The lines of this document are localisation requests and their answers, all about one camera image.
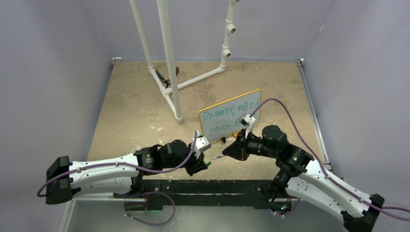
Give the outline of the white green marker pen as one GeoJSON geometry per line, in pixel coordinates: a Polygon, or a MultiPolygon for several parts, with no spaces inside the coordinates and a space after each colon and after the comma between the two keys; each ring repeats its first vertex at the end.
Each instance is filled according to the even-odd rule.
{"type": "Polygon", "coordinates": [[[218,155],[218,156],[215,156],[215,157],[211,158],[210,160],[217,160],[217,159],[220,159],[220,158],[223,158],[223,157],[225,157],[225,155],[218,155]]]}

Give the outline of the yellow framed whiteboard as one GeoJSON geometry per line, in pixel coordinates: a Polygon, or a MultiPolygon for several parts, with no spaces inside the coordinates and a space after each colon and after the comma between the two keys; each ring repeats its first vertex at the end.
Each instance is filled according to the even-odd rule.
{"type": "Polygon", "coordinates": [[[215,142],[244,128],[242,117],[251,114],[260,104],[262,91],[255,89],[217,103],[198,113],[201,135],[215,142]]]}

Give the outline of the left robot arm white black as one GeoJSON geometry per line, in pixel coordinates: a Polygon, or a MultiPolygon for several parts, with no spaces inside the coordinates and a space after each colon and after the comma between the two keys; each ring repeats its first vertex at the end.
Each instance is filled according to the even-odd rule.
{"type": "Polygon", "coordinates": [[[61,156],[47,169],[46,183],[37,196],[44,197],[48,205],[94,193],[129,194],[137,198],[144,193],[144,184],[140,182],[143,176],[170,173],[180,168],[192,176],[206,170],[204,152],[210,148],[205,137],[198,137],[189,145],[174,140],[97,161],[70,161],[68,156],[61,156]]]}

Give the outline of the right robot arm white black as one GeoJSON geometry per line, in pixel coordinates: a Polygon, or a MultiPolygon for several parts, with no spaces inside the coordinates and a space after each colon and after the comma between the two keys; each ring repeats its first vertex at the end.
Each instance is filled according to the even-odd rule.
{"type": "Polygon", "coordinates": [[[250,155],[274,158],[279,171],[261,190],[271,200],[285,194],[303,199],[332,214],[349,232],[370,232],[379,216],[384,198],[364,193],[321,166],[321,162],[302,148],[288,142],[276,125],[266,126],[261,137],[242,129],[222,154],[246,161],[250,155]]]}

